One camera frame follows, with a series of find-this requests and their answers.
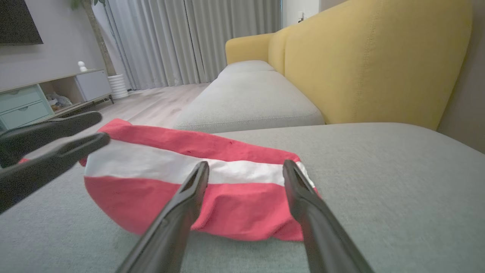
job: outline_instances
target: gray sofa cushion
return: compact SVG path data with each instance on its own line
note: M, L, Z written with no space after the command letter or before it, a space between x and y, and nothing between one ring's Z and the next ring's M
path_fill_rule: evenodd
M376 273L485 272L484 154L397 123L218 135L298 154ZM194 234L186 257L187 272L308 271L303 244L277 240Z
M218 78L223 76L241 73L241 72L256 72L256 71L276 71L270 64L265 61L243 61L227 65L224 70L221 71Z
M219 134L298 154L376 273L485 272L485 155L396 123ZM0 216L5 272L114 272L136 243L74 167ZM183 273L307 273L302 243L192 232Z
M319 110L275 71L228 73L184 110L174 128L221 133L324 124Z

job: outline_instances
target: red fabric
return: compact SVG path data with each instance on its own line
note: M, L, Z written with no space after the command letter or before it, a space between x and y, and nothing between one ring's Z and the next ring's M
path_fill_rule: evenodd
M83 167L86 167L86 162L87 161L88 161L88 158L87 157L86 158L83 158L83 159L79 160L79 164L81 164L81 166L83 166Z
M199 158L223 161L247 160L270 164L283 164L286 159L300 161L296 154L282 150L251 145L201 132L131 125L122 119L112 120L99 131L108 133L112 139Z
M109 122L99 131L115 140L198 158L278 164L281 168L285 159L300 161L297 155L286 151L200 132L131 125L120 119ZM129 158L126 160L126 164L136 164ZM86 161L82 160L81 164L85 166ZM192 229L237 240L274 237L302 241L301 227L290 214L285 188L275 183L252 182L209 183L201 214ZM147 230L180 187L158 179L112 176L85 176L85 184L93 200L110 218L136 234Z
M113 221L140 235L180 187L154 179L115 177L85 177L85 183ZM289 212L285 188L275 184L209 184L192 230L245 241L303 240L301 227Z

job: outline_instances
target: gray wall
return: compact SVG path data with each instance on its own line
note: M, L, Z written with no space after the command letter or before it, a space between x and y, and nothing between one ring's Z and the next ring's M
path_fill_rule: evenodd
M86 13L72 11L69 0L25 0L43 45L0 46L0 89L79 72L104 69Z
M473 6L467 57L438 132L485 153L485 1Z
M283 27L298 23L298 12L303 11L304 17L309 18L319 13L320 0L282 0Z
M320 11L324 11L347 0L320 0Z

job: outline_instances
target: white stripe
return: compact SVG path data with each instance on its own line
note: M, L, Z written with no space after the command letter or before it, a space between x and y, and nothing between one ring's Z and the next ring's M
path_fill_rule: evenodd
M119 140L111 140L108 146L90 154L84 175L149 178L182 184L201 161L209 163L211 184L274 183L284 186L283 165L280 164L198 158ZM303 164L297 164L313 186Z

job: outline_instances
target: white planter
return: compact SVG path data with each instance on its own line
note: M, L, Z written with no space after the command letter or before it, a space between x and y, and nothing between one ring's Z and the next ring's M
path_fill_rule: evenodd
M123 74L109 76L108 81L110 82L111 90L113 91L111 94L113 100L120 100L129 97Z

